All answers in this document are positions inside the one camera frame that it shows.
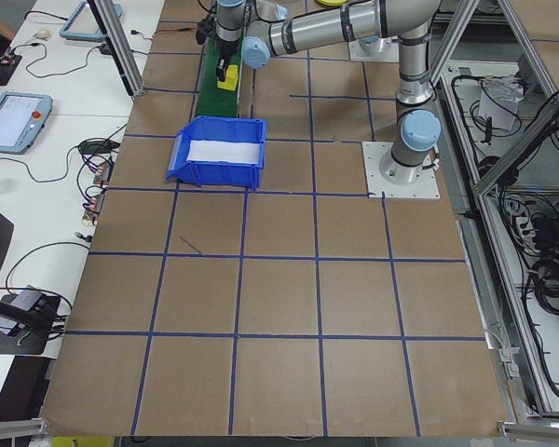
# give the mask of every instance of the cable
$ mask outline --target cable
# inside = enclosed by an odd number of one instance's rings
[[[138,34],[138,35],[140,35],[144,40],[149,40],[149,41],[153,40],[153,37],[145,37],[145,34],[143,34],[143,33],[140,32],[140,31],[137,31],[137,30],[130,30],[130,33],[131,33],[132,35],[137,35],[137,34]]]
[[[305,440],[314,440],[317,437],[316,436],[309,436],[309,437],[300,438],[300,437],[296,437],[296,436],[284,436],[283,438],[285,440],[295,440],[295,441],[298,441],[298,442],[303,442]]]
[[[503,212],[503,208],[502,208],[503,201],[505,199],[508,199],[508,198],[505,198],[505,194],[506,194],[506,187],[502,187],[500,189],[499,195],[498,195],[498,208],[499,208],[500,213]],[[546,197],[544,197],[542,195],[531,194],[530,196],[534,196],[534,197],[543,199],[544,203],[547,203],[547,202],[551,203],[550,200],[548,200]],[[502,219],[502,222],[503,222],[504,227],[506,228],[506,230],[509,232],[510,231],[509,221],[507,219]],[[513,246],[514,246],[515,251],[516,251],[516,255],[518,256],[518,259],[520,260],[520,264],[523,264],[525,266],[525,268],[520,269],[521,274],[522,274],[522,282],[521,282],[522,289],[521,289],[521,297],[520,298],[521,298],[521,301],[522,301],[522,307],[523,307],[523,310],[524,310],[524,313],[525,313],[525,317],[526,317],[526,320],[528,322],[528,326],[530,328],[530,332],[531,332],[533,341],[535,343],[535,346],[536,346],[538,354],[539,354],[539,363],[540,363],[540,366],[543,370],[543,373],[544,373],[545,379],[547,381],[547,384],[548,384],[549,388],[551,389],[551,391],[553,392],[553,394],[559,398],[559,387],[557,386],[557,384],[552,379],[551,372],[549,370],[549,366],[548,366],[547,360],[545,358],[542,338],[540,337],[540,334],[538,333],[538,331],[536,329],[536,324],[534,323],[534,320],[532,319],[532,316],[530,314],[530,310],[529,310],[529,307],[528,307],[528,303],[527,303],[527,300],[529,299],[528,294],[531,291],[530,286],[532,285],[534,280],[538,279],[538,272],[536,272],[536,276],[535,276],[535,273],[529,274],[528,278],[526,279],[525,270],[531,271],[532,266],[527,263],[525,257],[523,256],[522,252],[518,250],[518,248],[516,246],[516,243],[515,243],[515,241],[513,241],[513,239],[512,239],[512,242],[513,242]],[[535,298],[537,298],[537,300],[538,300],[539,297],[536,295],[536,291],[533,291],[533,292],[535,293]]]
[[[197,0],[198,5],[205,11],[207,14],[215,14],[215,5],[211,7],[211,9],[207,9],[202,3],[201,0]]]
[[[54,246],[57,246],[57,245],[76,245],[77,247],[82,247],[84,249],[89,250],[89,246],[81,244],[79,242],[63,241],[63,242],[50,242],[48,244],[40,245],[39,247],[36,247],[36,248],[34,248],[30,251],[27,251],[27,253],[25,253],[16,263],[14,263],[14,265],[10,268],[10,270],[8,270],[7,277],[5,279],[5,286],[6,286],[6,290],[8,291],[8,293],[12,293],[12,290],[8,286],[8,282],[10,282],[13,273],[15,272],[17,267],[20,265],[20,263],[22,263],[25,259],[27,259],[29,256],[31,256],[33,253],[35,253],[37,251],[40,251],[42,249],[46,249],[48,247],[54,247]],[[63,298],[62,295],[60,295],[59,293],[54,293],[54,294]],[[72,305],[71,305],[70,301],[68,301],[68,300],[65,300],[65,301],[67,301],[68,305],[72,308]]]
[[[144,438],[139,438],[137,436],[131,436],[130,440],[132,442],[134,442],[135,444],[143,444],[144,442],[147,442],[148,440],[151,439],[151,436],[145,436]]]
[[[486,126],[481,123],[479,121],[479,116],[475,115],[474,113],[477,112],[480,109],[480,100],[476,100],[475,102],[473,102],[470,106],[470,118],[472,120],[472,123],[474,124],[474,126],[480,130],[482,133],[484,133],[486,135]],[[522,123],[522,119],[520,118],[520,116],[517,116],[517,122],[520,124],[520,126],[518,126],[518,129],[511,131],[510,133],[506,133],[506,134],[496,134],[493,133],[494,137],[497,138],[508,138],[508,137],[512,137],[513,135],[516,135],[518,133],[520,133],[520,130],[522,130],[522,127],[524,126]]]
[[[95,172],[95,170],[98,168],[97,165],[93,164],[91,159],[93,157],[98,157],[101,158],[102,160],[104,160],[106,163],[108,163],[110,165],[110,167],[112,168],[114,163],[112,161],[112,157],[110,156],[109,158],[105,158],[104,156],[102,156],[101,154],[96,154],[100,148],[104,147],[106,144],[108,144],[113,137],[115,137],[117,135],[117,133],[121,132],[123,129],[126,128],[128,123],[126,123],[124,126],[121,126],[120,128],[116,129],[114,132],[112,132],[110,135],[108,135],[106,138],[89,138],[84,140],[83,142],[81,142],[77,147],[80,148],[80,146],[82,146],[84,143],[86,142],[100,142],[100,145],[96,145],[95,150],[93,152],[93,154],[90,154],[89,156],[86,156],[85,154],[81,154],[81,157],[83,158],[83,164],[81,165],[81,167],[78,170],[78,173],[76,174],[76,187],[78,188],[78,191],[81,193],[81,196],[85,199],[86,203],[90,201],[91,197],[89,197],[89,195],[86,193],[86,191],[83,189],[83,187],[81,186],[81,172],[83,171],[84,167],[88,167],[89,170],[91,170],[91,172]]]
[[[36,77],[37,79],[45,79],[47,77],[52,77],[52,76],[64,76],[64,75],[69,75],[70,73],[74,73],[77,72],[79,70],[84,69],[85,67],[87,67],[89,65],[89,55],[91,54],[91,52],[94,49],[98,49],[100,46],[95,46],[95,47],[91,47],[89,49],[89,51],[87,52],[87,54],[85,55],[85,63],[83,63],[83,65],[80,65],[78,67],[75,67],[71,70],[67,70],[66,72],[61,72],[61,73],[48,73],[48,74],[35,74],[34,72],[31,71],[30,67],[36,63],[38,63],[39,61],[44,60],[47,56],[48,56],[48,47],[46,47],[46,45],[41,44],[39,42],[33,42],[32,44],[25,44],[25,45],[19,45],[17,47],[12,48],[12,52],[14,53],[14,50],[18,47],[42,47],[44,49],[44,55],[41,56],[40,58],[29,62],[26,66],[25,66],[25,70],[27,71],[27,73],[29,73],[29,75]]]
[[[1,156],[0,157],[0,161],[10,161],[12,163],[19,163],[20,165],[23,165],[25,167],[25,169],[27,169],[27,173],[29,174],[29,177],[31,178],[31,180],[33,180],[35,183],[53,183],[53,182],[59,182],[60,180],[65,179],[68,176],[68,173],[70,171],[71,168],[71,160],[69,160],[69,156],[70,154],[74,151],[74,149],[76,149],[77,146],[73,146],[71,147],[68,152],[66,153],[66,171],[63,173],[63,175],[61,175],[60,177],[54,178],[54,179],[46,179],[46,180],[39,180],[37,178],[35,178],[35,176],[31,173],[31,170],[29,168],[29,165],[27,163],[25,163],[24,161],[21,160],[16,160],[14,158],[8,158],[7,156]]]
[[[27,20],[27,18],[29,17],[30,14],[43,14],[44,16],[50,16],[50,17],[53,17],[54,19],[68,20],[68,17],[57,16],[56,14],[51,14],[51,13],[46,12],[46,11],[35,11],[35,10],[25,12],[25,15],[24,15],[23,19]]]
[[[464,126],[464,129],[466,130],[466,134],[468,136],[468,140],[470,141],[470,146],[471,146],[471,149],[472,149],[472,157],[474,159],[474,164],[476,166],[478,166],[479,165],[478,154],[480,154],[482,156],[482,158],[486,158],[486,154],[481,150],[480,147],[478,147],[478,144],[476,144],[476,142],[474,141],[474,137],[472,136],[472,132],[470,130],[470,127],[468,126],[468,122],[466,121],[466,116],[464,115],[464,106],[462,105],[461,99],[457,95],[456,82],[460,79],[466,79],[466,78],[467,77],[464,74],[460,74],[458,76],[455,76],[451,80],[451,89],[452,89],[452,92],[454,93],[454,99],[456,101],[457,110],[459,111],[459,116],[462,119],[462,125]]]

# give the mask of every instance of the electrical wiring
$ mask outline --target electrical wiring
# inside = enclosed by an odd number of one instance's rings
[[[503,213],[503,211],[504,211],[502,204],[504,203],[504,201],[506,199],[509,199],[508,197],[506,197],[506,190],[507,190],[507,187],[502,187],[502,188],[500,188],[500,190],[498,192],[498,208],[499,208],[500,213]],[[554,204],[547,197],[545,197],[543,195],[540,195],[538,193],[527,193],[526,195],[540,200],[540,202],[544,205],[547,205],[547,206],[551,205],[551,210],[553,210],[553,212],[555,214],[558,214],[557,211],[555,210]],[[503,218],[502,222],[504,224],[504,227],[506,228],[506,230],[509,233],[510,232],[509,221],[507,219]],[[523,307],[523,310],[524,310],[524,313],[525,313],[525,317],[526,317],[526,320],[528,322],[528,326],[529,326],[534,344],[537,347],[537,351],[538,351],[538,355],[539,355],[539,363],[540,363],[540,366],[543,370],[543,373],[544,373],[545,379],[547,381],[547,384],[548,384],[549,388],[551,389],[551,391],[553,392],[553,394],[559,398],[559,386],[552,379],[551,371],[549,370],[549,366],[548,366],[547,360],[545,358],[545,351],[544,351],[544,347],[543,347],[542,338],[540,337],[540,335],[539,335],[539,333],[536,329],[537,325],[535,324],[534,320],[532,319],[532,316],[530,314],[530,309],[528,307],[528,300],[530,299],[530,294],[532,293],[534,295],[535,299],[537,300],[537,302],[539,303],[539,305],[541,307],[544,306],[543,309],[545,311],[550,312],[550,313],[553,313],[555,311],[559,311],[559,309],[556,306],[552,305],[549,302],[548,295],[545,296],[545,293],[551,293],[555,296],[558,296],[559,295],[559,282],[556,283],[555,281],[552,281],[549,284],[547,284],[545,282],[543,285],[539,285],[539,282],[542,282],[541,281],[542,279],[544,279],[546,281],[547,279],[551,279],[551,278],[546,278],[546,276],[544,276],[544,278],[540,278],[538,269],[535,269],[534,266],[531,265],[527,261],[523,251],[518,248],[515,241],[513,241],[513,246],[515,248],[517,257],[520,260],[520,264],[523,266],[520,269],[521,274],[522,274],[522,282],[521,282],[522,287],[521,287],[521,290],[520,290],[520,292],[521,292],[520,298],[521,298],[522,307]]]
[[[131,436],[130,440],[135,444],[143,444],[151,439],[151,436],[145,436],[144,438],[139,438],[137,436]]]
[[[34,61],[29,62],[27,65],[25,65],[25,71],[27,73],[29,73],[29,75],[37,78],[37,79],[45,79],[47,77],[52,77],[52,76],[65,76],[65,75],[69,75],[70,73],[74,73],[77,72],[79,70],[82,70],[84,68],[86,68],[89,65],[89,55],[91,54],[91,52],[95,49],[98,49],[100,46],[95,46],[95,47],[91,47],[89,49],[89,51],[87,52],[87,54],[85,55],[85,62],[82,65],[79,65],[78,67],[75,67],[71,70],[67,70],[65,72],[60,72],[60,73],[48,73],[48,74],[36,74],[34,72],[31,71],[31,67],[33,65],[35,65],[36,63],[43,61],[45,58],[48,57],[48,47],[46,47],[45,44],[41,44],[39,42],[33,42],[31,44],[25,44],[25,45],[19,45],[17,47],[12,48],[12,52],[14,54],[14,50],[18,47],[41,47],[42,49],[44,49],[44,55],[35,59]]]
[[[12,267],[10,267],[10,270],[8,270],[7,277],[5,278],[5,288],[8,291],[8,293],[12,293],[12,290],[10,289],[10,286],[8,285],[8,283],[12,279],[12,276],[13,276],[15,270],[17,269],[17,267],[19,267],[19,265],[25,259],[27,259],[29,256],[31,256],[32,254],[34,254],[38,251],[47,249],[49,247],[55,247],[55,246],[60,246],[60,245],[77,246],[77,247],[81,247],[83,249],[89,250],[89,246],[87,246],[85,244],[81,244],[79,242],[62,241],[62,242],[50,242],[48,244],[40,245],[39,247],[35,247],[34,249],[32,249],[30,251],[27,251],[16,263],[14,263],[12,265]],[[62,295],[60,295],[59,293],[54,293],[54,292],[51,292],[51,293],[63,298]],[[72,308],[72,305],[71,305],[70,301],[68,301],[68,300],[65,300],[65,301],[67,301],[68,305]]]
[[[317,437],[316,436],[308,436],[308,437],[305,437],[305,438],[298,438],[298,437],[295,437],[295,436],[284,436],[283,438],[285,440],[294,440],[294,441],[297,441],[297,442],[303,442],[303,441],[307,441],[307,440],[314,440]]]
[[[31,169],[29,168],[29,165],[27,163],[25,163],[24,161],[21,160],[17,160],[15,158],[8,158],[7,156],[1,156],[0,157],[0,161],[9,161],[12,163],[18,163],[20,165],[23,165],[25,167],[25,169],[27,170],[27,174],[29,174],[29,177],[31,178],[31,180],[33,180],[35,183],[53,183],[53,182],[59,182],[60,180],[65,179],[68,176],[68,173],[70,172],[70,168],[71,168],[71,160],[69,158],[70,154],[74,151],[74,149],[76,149],[78,146],[73,146],[71,147],[68,152],[66,153],[66,170],[64,171],[63,175],[56,177],[54,179],[45,179],[45,180],[39,180],[37,179],[32,173],[31,173]]]
[[[46,11],[37,11],[37,10],[31,10],[31,11],[27,11],[25,12],[25,15],[23,16],[24,20],[27,20],[27,18],[31,15],[31,14],[42,14],[44,16],[50,16],[53,17],[54,19],[60,19],[60,20],[68,20],[68,17],[63,17],[63,16],[57,16],[56,14],[52,14],[50,12],[46,12]]]
[[[481,123],[481,121],[479,120],[479,116],[475,114],[480,109],[480,103],[481,103],[480,100],[476,100],[470,105],[470,109],[469,109],[470,119],[472,120],[474,127],[476,127],[478,130],[480,130],[482,133],[486,135],[486,125],[484,123]],[[520,124],[518,126],[518,129],[512,130],[511,132],[505,134],[493,133],[493,136],[497,138],[508,138],[520,133],[520,130],[522,130],[523,127],[522,119],[518,116],[517,121],[515,122]]]
[[[451,80],[451,89],[452,92],[454,93],[454,100],[456,102],[457,111],[459,112],[459,116],[462,119],[462,125],[464,126],[464,130],[466,131],[466,135],[468,136],[468,140],[470,141],[470,146],[472,149],[472,158],[474,159],[474,163],[476,164],[476,166],[478,166],[479,165],[478,155],[480,154],[482,158],[486,158],[486,154],[482,151],[480,147],[478,147],[478,144],[476,144],[476,142],[474,141],[474,137],[472,136],[472,132],[470,130],[470,127],[468,126],[468,122],[466,121],[466,116],[464,114],[464,106],[462,105],[462,101],[459,98],[459,95],[457,95],[457,81],[465,78],[466,76],[463,74],[455,76]]]
[[[140,31],[137,31],[137,30],[130,30],[130,33],[131,33],[132,35],[139,35],[139,36],[142,37],[144,40],[149,40],[149,41],[152,41],[152,40],[153,40],[153,37],[146,37],[145,34],[143,34],[143,33],[140,32]]]
[[[203,9],[205,12],[207,12],[207,14],[210,14],[210,15],[211,15],[211,14],[215,14],[215,7],[217,6],[217,4],[214,4],[214,5],[211,7],[211,9],[207,9],[207,8],[205,7],[205,5],[203,5],[203,4],[201,3],[201,0],[197,0],[197,3],[198,3],[198,5],[201,7],[201,9]]]
[[[95,158],[95,157],[100,158],[101,160],[108,163],[110,165],[110,168],[112,168],[114,166],[114,162],[113,162],[111,156],[106,158],[101,154],[96,154],[96,152],[98,152],[101,147],[104,147],[106,144],[108,144],[112,140],[112,138],[114,138],[117,135],[117,133],[119,133],[123,129],[125,129],[127,124],[125,124],[125,125],[121,126],[120,128],[116,129],[114,132],[112,132],[106,138],[89,138],[89,139],[86,139],[83,142],[80,142],[78,144],[77,147],[79,148],[79,154],[81,155],[81,157],[83,159],[83,164],[81,165],[78,172],[76,173],[75,181],[76,181],[76,187],[77,187],[79,193],[81,193],[81,196],[83,197],[83,199],[85,200],[85,203],[88,203],[91,200],[91,197],[87,194],[87,191],[84,190],[83,187],[81,186],[81,173],[83,172],[83,169],[85,167],[88,167],[91,172],[95,173],[95,171],[98,168],[98,165],[96,165],[92,161],[92,159]],[[81,152],[80,152],[80,147],[84,143],[87,143],[87,142],[99,142],[101,145],[96,145],[93,154],[90,154],[89,156],[87,156],[85,154],[81,154]]]
[[[40,288],[37,288],[37,287],[13,287],[13,286],[8,286],[8,287],[0,287],[0,291],[7,291],[8,293],[12,293],[12,291],[41,291],[43,293],[49,293],[50,295],[54,295],[54,296],[57,296],[60,299],[62,299],[68,305],[68,307],[71,310],[73,310],[73,304],[71,303],[71,301],[68,298],[61,295],[60,293],[56,293],[55,291],[49,291],[48,289],[40,289]]]

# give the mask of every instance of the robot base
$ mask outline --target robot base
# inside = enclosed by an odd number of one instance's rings
[[[366,186],[369,197],[381,198],[417,198],[437,200],[439,188],[432,169],[421,171],[420,177],[406,186],[399,186],[387,180],[379,170],[379,163],[383,155],[391,150],[392,142],[362,142],[364,155],[364,169],[366,171]],[[427,156],[425,164],[430,163]]]
[[[399,62],[400,54],[398,50],[398,42],[394,40],[387,45],[384,51],[375,54],[369,54],[362,49],[358,40],[348,43],[348,50],[351,61],[362,62]]]

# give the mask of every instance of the blue tape line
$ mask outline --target blue tape line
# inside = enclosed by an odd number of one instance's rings
[[[141,381],[139,382],[139,391],[137,392],[137,401],[135,403],[134,409],[134,417],[132,418],[132,427],[130,429],[130,433],[132,435],[135,434],[137,429],[137,424],[139,423],[139,414],[141,413],[141,402],[143,401],[143,389],[145,378],[147,375],[147,365],[149,364],[149,356],[151,354],[151,342],[153,340],[153,331],[156,326],[156,316],[157,316],[157,306],[159,304],[159,296],[161,294],[161,288],[163,285],[163,278],[164,273],[166,271],[166,260],[167,257],[165,254],[168,253],[168,249],[170,247],[170,240],[171,240],[171,232],[174,226],[174,216],[176,214],[176,204],[178,203],[178,192],[174,193],[174,200],[171,205],[171,212],[170,212],[170,221],[168,223],[168,234],[166,235],[166,244],[164,246],[164,256],[161,259],[161,268],[159,269],[159,279],[157,280],[157,288],[156,288],[156,296],[153,303],[153,309],[151,311],[151,322],[149,323],[149,332],[150,334],[147,336],[147,346],[145,349],[145,354],[143,358],[143,368],[141,371]]]
[[[465,264],[463,259],[414,259],[414,258],[342,258],[332,256],[282,256],[264,254],[198,254],[198,253],[157,253],[140,251],[90,251],[89,256],[165,256],[169,258],[212,258],[212,259],[263,259],[271,261],[320,261],[325,263],[390,263],[403,264]]]
[[[198,91],[193,91],[193,90],[174,90],[171,88],[157,88],[157,87],[145,87],[145,90],[162,91],[164,93],[188,93],[191,95],[198,93]]]
[[[396,309],[398,311],[400,334],[402,335],[403,361],[406,368],[406,378],[408,380],[408,389],[410,391],[410,403],[412,405],[412,415],[414,417],[416,435],[419,437],[421,436],[420,421],[418,419],[418,409],[416,407],[416,397],[414,394],[414,384],[412,382],[412,371],[410,368],[410,358],[408,356],[408,346],[406,345],[406,340],[405,340],[405,330],[403,327],[403,317],[402,317],[402,304],[400,303],[400,292],[398,290],[398,279],[396,278],[395,263],[393,262],[393,248],[391,247],[391,233],[389,231],[389,219],[388,219],[387,206],[385,204],[385,193],[381,197],[381,208],[383,209],[383,219],[385,221],[385,235],[388,243],[389,266],[391,267],[391,280],[393,281],[393,292],[395,295]]]
[[[383,97],[373,97],[373,96],[348,96],[348,95],[290,95],[291,98],[311,98],[313,100],[353,100],[353,101],[385,101],[385,102],[395,102],[394,98],[383,98]]]
[[[249,193],[244,192],[244,202],[242,203],[242,231],[240,233],[240,262],[239,262],[239,283],[236,293],[236,313],[234,315],[234,344],[232,346],[232,375],[230,378],[230,409],[227,421],[227,434],[231,435],[234,431],[234,398],[236,394],[236,368],[239,352],[239,324],[240,324],[240,300],[242,297],[242,274],[244,271],[244,245],[246,240],[247,213],[249,208]]]
[[[267,138],[268,142],[310,142],[311,140],[305,140],[302,138]],[[313,142],[335,142],[334,140],[313,140]]]
[[[313,186],[313,228],[315,237],[315,282],[317,293],[317,330],[319,332],[319,374],[320,374],[320,409],[323,424],[323,436],[328,436],[329,428],[327,424],[327,398],[325,393],[325,356],[323,352],[323,320],[320,300],[320,273],[319,273],[319,216],[317,213],[317,176],[315,165],[315,124],[313,120],[313,101],[311,100],[312,81],[310,74],[310,51],[307,50],[307,88],[308,88],[308,130],[310,136],[310,159],[312,168]]]
[[[144,191],[144,192],[160,192],[173,193],[174,188],[153,188],[143,186],[110,186],[108,191]],[[244,194],[244,191],[227,191],[223,189],[183,189],[182,186],[178,191],[183,194]],[[309,193],[303,191],[249,191],[249,194],[258,196],[327,196],[327,197],[368,197],[364,193]]]
[[[485,342],[484,337],[455,335],[365,335],[365,334],[323,334],[312,333],[233,333],[233,332],[171,332],[171,331],[65,331],[66,335],[86,336],[134,336],[134,337],[185,337],[185,338],[235,338],[235,339],[279,339],[279,340],[375,340],[407,342]]]

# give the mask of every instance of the grid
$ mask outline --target grid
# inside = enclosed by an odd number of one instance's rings
[[[169,0],[160,27],[198,15]],[[171,139],[198,98],[204,56],[184,39],[154,40],[149,91],[135,102],[48,393],[53,433],[493,434],[504,412],[447,195],[411,204],[365,193],[359,141],[388,140],[395,110],[393,86],[381,92],[368,72],[397,66],[346,64],[344,48],[332,47],[280,58],[276,78],[247,72],[242,114],[269,122],[262,188],[198,189],[161,180]],[[165,76],[162,67],[186,76]],[[331,79],[352,70],[360,74],[354,82]],[[294,71],[304,82],[284,76]],[[335,124],[335,109],[345,123]],[[411,291],[424,275],[441,285]],[[452,275],[459,287],[447,284]],[[415,304],[418,296],[450,310],[414,315],[426,306]],[[120,310],[122,303],[132,308]],[[442,372],[435,359],[450,367]],[[131,373],[100,376],[137,361]],[[80,372],[84,362],[95,372]],[[453,384],[438,386],[443,376]],[[442,395],[431,395],[435,387]],[[174,411],[187,422],[154,410],[167,408],[166,393],[182,396]],[[91,406],[108,396],[123,400],[110,420],[107,404]],[[72,398],[82,400],[80,419],[62,414]],[[449,409],[439,408],[441,399]],[[358,406],[372,417],[352,410]],[[457,425],[459,412],[472,420]]]

